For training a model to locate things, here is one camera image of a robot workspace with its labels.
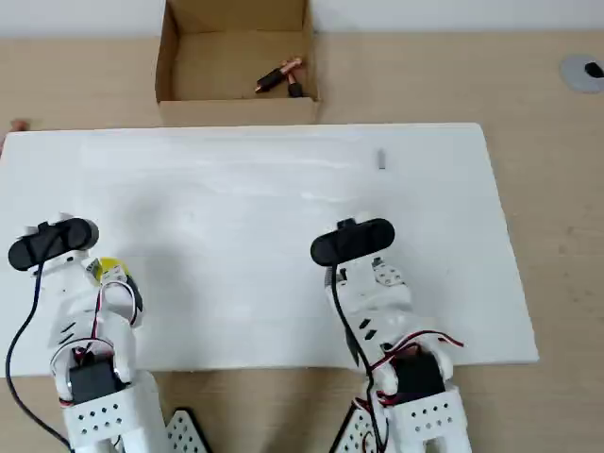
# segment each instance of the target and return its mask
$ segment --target white board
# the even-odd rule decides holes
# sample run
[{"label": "white board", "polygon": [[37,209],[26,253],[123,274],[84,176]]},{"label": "white board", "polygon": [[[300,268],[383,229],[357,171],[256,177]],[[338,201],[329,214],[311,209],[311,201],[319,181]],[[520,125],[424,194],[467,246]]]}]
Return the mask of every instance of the white board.
[{"label": "white board", "polygon": [[[94,255],[124,259],[137,280],[147,310],[141,368],[350,366],[309,250],[360,212],[394,224],[387,255],[417,311],[466,343],[451,350],[455,363],[538,359],[477,125],[11,134],[0,160],[0,250],[60,211],[96,222]],[[85,290],[58,278],[42,282],[15,375],[47,373],[50,326]],[[33,286],[30,273],[0,262],[3,350]]]}]

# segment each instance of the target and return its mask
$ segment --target white wall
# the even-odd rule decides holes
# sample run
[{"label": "white wall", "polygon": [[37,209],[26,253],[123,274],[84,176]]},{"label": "white wall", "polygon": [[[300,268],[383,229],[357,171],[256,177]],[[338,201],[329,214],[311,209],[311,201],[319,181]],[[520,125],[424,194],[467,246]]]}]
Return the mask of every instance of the white wall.
[{"label": "white wall", "polygon": [[[312,2],[320,30],[604,27],[604,0]],[[0,0],[0,37],[155,35],[162,12],[163,0]]]}]

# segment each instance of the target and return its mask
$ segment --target wooden surface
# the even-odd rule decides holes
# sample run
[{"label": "wooden surface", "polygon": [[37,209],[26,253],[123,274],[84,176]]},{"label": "wooden surface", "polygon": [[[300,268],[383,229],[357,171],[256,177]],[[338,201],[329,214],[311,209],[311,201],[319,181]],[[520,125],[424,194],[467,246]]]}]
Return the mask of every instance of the wooden surface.
[{"label": "wooden surface", "polygon": [[[0,42],[0,124],[26,116],[36,128],[160,126],[157,45]],[[317,41],[322,122],[484,128],[542,359],[456,370],[477,452],[587,453],[604,445],[604,94],[565,88],[558,65],[571,52],[604,59],[604,32]],[[217,453],[327,452],[359,383],[335,370],[158,378],[166,415],[194,407]],[[18,387],[60,426],[49,379],[18,379]],[[0,411],[5,450],[60,451],[4,387]]]}]

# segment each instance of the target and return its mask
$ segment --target cardboard box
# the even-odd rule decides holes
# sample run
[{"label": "cardboard box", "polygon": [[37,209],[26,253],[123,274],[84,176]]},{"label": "cardboard box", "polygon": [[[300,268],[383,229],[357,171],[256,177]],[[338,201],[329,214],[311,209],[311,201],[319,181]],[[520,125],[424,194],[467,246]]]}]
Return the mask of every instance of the cardboard box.
[{"label": "cardboard box", "polygon": [[[156,97],[167,126],[291,125],[316,121],[319,93],[309,0],[167,0]],[[301,57],[287,83],[256,94],[256,81]]]}]

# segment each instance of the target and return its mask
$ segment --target black cable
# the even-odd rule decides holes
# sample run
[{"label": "black cable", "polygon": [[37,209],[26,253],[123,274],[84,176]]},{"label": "black cable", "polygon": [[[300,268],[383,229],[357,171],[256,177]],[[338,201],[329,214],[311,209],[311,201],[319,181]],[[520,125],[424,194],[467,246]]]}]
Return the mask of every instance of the black cable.
[{"label": "black cable", "polygon": [[7,352],[7,360],[5,362],[5,375],[7,378],[8,390],[10,391],[12,399],[14,399],[15,403],[17,403],[17,406],[19,406],[19,408],[23,412],[25,412],[25,415],[27,415],[29,418],[31,418],[36,425],[38,425],[40,428],[45,430],[47,433],[49,433],[55,439],[57,439],[59,442],[61,442],[63,445],[65,445],[65,447],[71,452],[73,450],[72,450],[71,446],[69,445],[69,441],[67,439],[65,439],[62,435],[60,435],[58,432],[56,432],[54,429],[52,429],[51,427],[46,425],[43,422],[43,420],[41,420],[40,417],[38,417],[34,412],[32,412],[29,409],[29,407],[26,406],[25,403],[21,400],[21,398],[19,397],[19,394],[17,394],[17,390],[15,389],[15,386],[12,382],[12,376],[10,375],[10,361],[12,360],[12,353],[14,352],[14,348],[17,345],[19,338],[21,338],[21,335],[23,334],[23,332],[25,331],[27,326],[29,326],[29,323],[31,323],[31,320],[33,319],[34,314],[36,314],[36,310],[38,309],[38,300],[40,299],[40,287],[42,285],[42,268],[44,267],[45,257],[48,256],[50,248],[52,247],[53,243],[55,242],[55,240],[57,239],[58,236],[59,235],[57,235],[55,238],[53,238],[53,240],[46,247],[46,251],[42,254],[42,262],[38,265],[38,273],[36,274],[36,287],[34,290],[34,301],[31,306],[31,311],[29,312],[27,318],[25,319],[25,322],[21,325],[21,327],[19,327],[19,330],[17,330],[17,333],[15,334],[12,341],[10,342],[10,346],[8,347],[8,352]]},{"label": "black cable", "polygon": [[384,451],[385,445],[381,442],[381,438],[379,436],[378,420],[376,419],[376,413],[374,411],[374,403],[373,403],[373,399],[371,397],[371,389],[373,389],[374,384],[375,384],[374,375],[371,371],[371,363],[369,363],[367,356],[365,356],[365,353],[362,351],[359,340],[357,340],[357,337],[355,336],[354,332],[352,331],[352,328],[350,327],[350,325],[348,324],[348,321],[346,320],[346,317],[344,316],[344,311],[342,310],[342,305],[340,304],[340,298],[338,297],[338,290],[336,287],[337,272],[338,272],[338,266],[337,265],[332,266],[331,267],[331,283],[330,283],[330,285],[331,285],[331,295],[333,296],[333,303],[336,306],[336,311],[338,312],[338,316],[340,316],[340,320],[342,321],[342,324],[344,324],[344,330],[346,331],[346,335],[350,339],[352,339],[352,341],[354,342],[354,346],[357,348],[357,352],[361,356],[361,361],[365,368],[365,374],[367,375],[367,379],[369,380],[369,383],[367,384],[367,404],[369,406],[369,417],[371,418],[371,425],[374,430],[374,433],[376,434],[377,451],[378,452]]}]

